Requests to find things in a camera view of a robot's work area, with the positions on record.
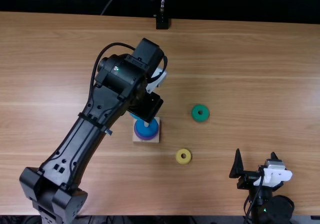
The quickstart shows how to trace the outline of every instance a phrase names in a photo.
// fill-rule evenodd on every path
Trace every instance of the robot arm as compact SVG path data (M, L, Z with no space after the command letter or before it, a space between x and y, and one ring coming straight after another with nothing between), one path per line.
M112 55L99 62L114 45L129 47L134 52ZM153 76L162 59L164 69ZM84 170L105 135L112 134L110 128L120 116L128 110L146 122L154 118L163 100L147 92L146 87L148 83L161 82L166 65L163 51L147 39L136 49L114 43L99 54L88 102L77 121L53 154L39 168L25 168L19 179L43 223L71 223L75 218L88 196L78 188Z

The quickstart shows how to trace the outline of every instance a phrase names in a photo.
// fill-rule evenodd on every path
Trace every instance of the yellow ring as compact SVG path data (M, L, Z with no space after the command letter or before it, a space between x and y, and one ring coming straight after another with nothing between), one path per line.
M180 149L175 154L175 159L181 165L186 165L191 161L191 153L187 149Z

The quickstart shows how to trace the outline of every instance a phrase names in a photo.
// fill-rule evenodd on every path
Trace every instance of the wooden base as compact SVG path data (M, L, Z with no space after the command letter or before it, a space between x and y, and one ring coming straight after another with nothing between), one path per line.
M141 140L139 137L137 137L137 135L135 134L135 126L133 126L133 138L132 138L132 141L134 142L134 143L142 143L142 142L146 142L146 143L159 143L159 141L160 141L160 118L159 117L155 117L155 120L157 121L157 123L158 123L158 125L159 125L159 131L158 131L158 133L157 133L157 135L153 138L153 139L151 139L151 140Z

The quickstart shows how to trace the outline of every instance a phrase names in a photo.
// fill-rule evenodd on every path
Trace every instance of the wooden table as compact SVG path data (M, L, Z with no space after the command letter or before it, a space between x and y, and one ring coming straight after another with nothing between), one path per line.
M296 215L320 214L320 26L173 20L157 31L154 19L26 13L0 13L0 214L37 213L22 170L72 127L100 50L143 37L169 59L161 143L133 144L121 117L86 169L80 214L242 215L248 192L228 177L237 148L248 170L275 151L294 174L277 194ZM210 109L201 124L190 113L199 103Z

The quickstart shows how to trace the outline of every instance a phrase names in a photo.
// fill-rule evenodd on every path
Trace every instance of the black background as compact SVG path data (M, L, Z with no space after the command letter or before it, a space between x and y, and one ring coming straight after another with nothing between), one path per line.
M0 0L0 11L99 15L108 0ZM152 17L160 0L114 0L105 15ZM167 0L170 18L320 23L320 0Z

